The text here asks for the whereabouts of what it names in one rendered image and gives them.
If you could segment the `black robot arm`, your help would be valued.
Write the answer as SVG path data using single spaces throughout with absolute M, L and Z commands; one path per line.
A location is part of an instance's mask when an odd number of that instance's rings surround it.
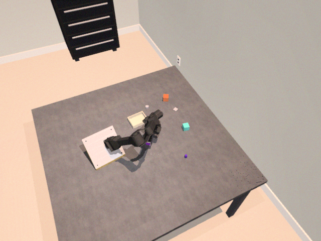
M 144 129 L 136 130 L 129 137 L 122 138 L 120 135 L 108 137 L 107 139 L 103 140 L 106 148 L 110 149 L 111 151 L 115 151 L 124 145 L 133 145 L 135 147 L 143 146 L 145 143 L 148 142 L 150 136 L 153 133 L 157 135 L 160 133 L 161 124 L 159 123 L 158 119 L 160 119 L 162 116 L 163 112 L 158 109 L 157 111 L 152 112 L 149 116 L 145 117 L 145 119 L 142 120 L 142 122 L 144 122 L 146 125 Z M 140 130 L 145 130 L 147 134 L 145 140 L 139 132 Z

